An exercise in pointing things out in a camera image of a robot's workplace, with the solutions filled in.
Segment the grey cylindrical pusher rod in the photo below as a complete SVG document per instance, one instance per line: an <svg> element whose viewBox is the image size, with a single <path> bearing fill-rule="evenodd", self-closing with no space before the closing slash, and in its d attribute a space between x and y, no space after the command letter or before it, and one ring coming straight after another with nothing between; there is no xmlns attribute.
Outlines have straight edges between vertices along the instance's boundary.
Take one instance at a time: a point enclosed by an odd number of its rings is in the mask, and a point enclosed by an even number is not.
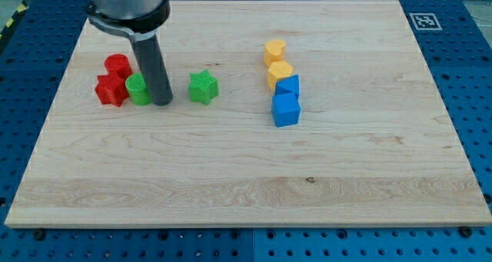
<svg viewBox="0 0 492 262"><path fill-rule="evenodd" d="M173 94L156 32L135 33L131 46L151 102L157 106L169 104Z"/></svg>

